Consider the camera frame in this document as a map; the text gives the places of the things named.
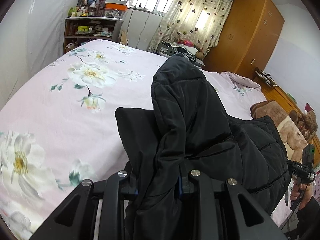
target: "wooden wardrobe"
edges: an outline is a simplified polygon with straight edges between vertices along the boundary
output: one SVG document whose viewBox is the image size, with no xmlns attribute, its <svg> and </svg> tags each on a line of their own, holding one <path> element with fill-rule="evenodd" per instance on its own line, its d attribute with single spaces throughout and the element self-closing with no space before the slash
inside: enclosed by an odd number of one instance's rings
<svg viewBox="0 0 320 240">
<path fill-rule="evenodd" d="M 271 0 L 234 0 L 217 47 L 204 58 L 204 69 L 253 79 L 254 69 L 264 70 L 268 63 L 283 24 Z"/>
</svg>

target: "yellow box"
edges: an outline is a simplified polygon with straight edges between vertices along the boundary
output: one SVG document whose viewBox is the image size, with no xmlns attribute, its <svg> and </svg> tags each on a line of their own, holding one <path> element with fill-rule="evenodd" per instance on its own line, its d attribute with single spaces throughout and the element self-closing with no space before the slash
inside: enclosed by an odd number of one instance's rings
<svg viewBox="0 0 320 240">
<path fill-rule="evenodd" d="M 78 26 L 78 32 L 87 32 L 89 31 L 89 26 Z"/>
</svg>

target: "triangular cutout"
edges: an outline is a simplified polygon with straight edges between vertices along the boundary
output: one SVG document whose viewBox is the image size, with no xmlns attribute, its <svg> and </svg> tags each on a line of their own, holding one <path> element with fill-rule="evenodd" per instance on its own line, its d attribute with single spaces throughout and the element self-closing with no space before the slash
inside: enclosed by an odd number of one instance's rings
<svg viewBox="0 0 320 240">
<path fill-rule="evenodd" d="M 76 194 L 63 208 L 61 213 L 54 219 L 54 221 L 60 225 L 71 227 L 73 220 L 75 219 L 76 211 L 80 202 L 81 196 Z"/>
<path fill-rule="evenodd" d="M 242 194 L 238 195 L 238 199 L 241 205 L 244 221 L 247 227 L 252 227 L 263 223 L 264 219 L 259 212 L 251 205 L 251 203 Z"/>
</svg>

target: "wooden headboard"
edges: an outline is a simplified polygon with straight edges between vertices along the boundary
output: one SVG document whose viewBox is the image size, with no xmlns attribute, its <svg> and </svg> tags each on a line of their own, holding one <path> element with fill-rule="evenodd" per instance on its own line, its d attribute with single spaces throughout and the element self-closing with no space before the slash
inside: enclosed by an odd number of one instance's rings
<svg viewBox="0 0 320 240">
<path fill-rule="evenodd" d="M 261 86 L 261 91 L 267 100 L 275 100 L 278 104 L 289 114 L 292 109 L 303 115 L 302 111 L 297 107 L 297 105 L 288 97 L 288 95 L 280 88 L 274 87 L 271 89 L 268 87 L 260 78 L 255 78 L 254 81 Z M 315 162 L 313 167 L 319 165 L 320 163 L 320 142 L 317 135 L 313 137 L 311 143 L 316 147 L 315 149 Z"/>
</svg>

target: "person's arm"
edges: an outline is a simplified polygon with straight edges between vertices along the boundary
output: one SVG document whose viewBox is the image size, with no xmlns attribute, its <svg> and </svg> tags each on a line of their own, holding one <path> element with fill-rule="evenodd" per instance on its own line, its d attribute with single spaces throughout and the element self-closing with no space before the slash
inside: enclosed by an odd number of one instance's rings
<svg viewBox="0 0 320 240">
<path fill-rule="evenodd" d="M 298 192 L 299 188 L 302 190 L 305 190 L 303 199 L 301 201 L 301 204 L 299 206 L 299 210 L 297 213 L 297 216 L 298 216 L 297 231 L 298 231 L 298 235 L 301 237 L 315 220 L 320 210 L 320 206 L 312 196 L 311 185 L 300 184 L 298 187 L 297 180 L 295 180 L 293 183 L 294 183 L 294 186 L 292 188 L 291 196 L 290 196 L 291 200 L 296 200 L 297 197 L 300 195 L 300 193 Z"/>
</svg>

